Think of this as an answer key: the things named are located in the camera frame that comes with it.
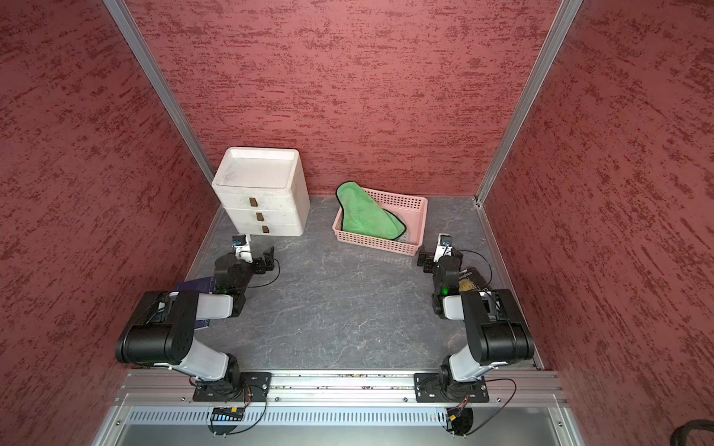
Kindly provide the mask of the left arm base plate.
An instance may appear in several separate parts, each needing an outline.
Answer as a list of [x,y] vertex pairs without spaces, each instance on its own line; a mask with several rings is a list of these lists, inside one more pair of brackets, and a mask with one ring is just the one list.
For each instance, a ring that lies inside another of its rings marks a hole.
[[194,386],[196,403],[265,403],[273,375],[268,372],[241,373],[236,383],[201,382]]

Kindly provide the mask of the green dishcloth black trim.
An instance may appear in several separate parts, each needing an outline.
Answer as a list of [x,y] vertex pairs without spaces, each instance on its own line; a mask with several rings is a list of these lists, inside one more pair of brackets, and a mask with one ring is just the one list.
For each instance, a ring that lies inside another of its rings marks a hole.
[[337,189],[342,210],[344,232],[397,240],[406,233],[406,226],[396,215],[383,209],[361,186],[346,182]]

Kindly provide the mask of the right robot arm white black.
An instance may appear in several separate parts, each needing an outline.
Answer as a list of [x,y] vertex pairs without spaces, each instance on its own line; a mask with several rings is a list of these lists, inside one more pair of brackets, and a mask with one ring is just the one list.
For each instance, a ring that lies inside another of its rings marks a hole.
[[463,265],[459,251],[436,256],[420,252],[418,267],[431,275],[434,313],[443,320],[464,323],[466,345],[447,356],[439,375],[424,381],[449,397],[472,392],[488,373],[532,360],[535,342],[508,289],[492,289],[474,267]]

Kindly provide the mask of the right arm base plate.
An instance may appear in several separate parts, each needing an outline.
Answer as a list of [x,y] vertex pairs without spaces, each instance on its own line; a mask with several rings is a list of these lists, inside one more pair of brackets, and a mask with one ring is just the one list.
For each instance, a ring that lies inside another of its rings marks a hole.
[[487,386],[483,380],[475,382],[446,382],[435,373],[414,374],[414,389],[418,403],[488,403]]

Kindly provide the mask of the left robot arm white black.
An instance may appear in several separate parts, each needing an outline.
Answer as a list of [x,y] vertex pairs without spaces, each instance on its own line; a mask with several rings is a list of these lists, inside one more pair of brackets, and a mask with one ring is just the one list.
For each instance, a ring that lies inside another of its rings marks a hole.
[[194,388],[193,400],[201,403],[265,401],[270,373],[243,374],[234,355],[208,347],[194,332],[198,321],[239,317],[253,276],[273,271],[278,264],[272,246],[252,261],[228,254],[216,260],[207,293],[145,293],[115,344],[117,362],[186,375]]

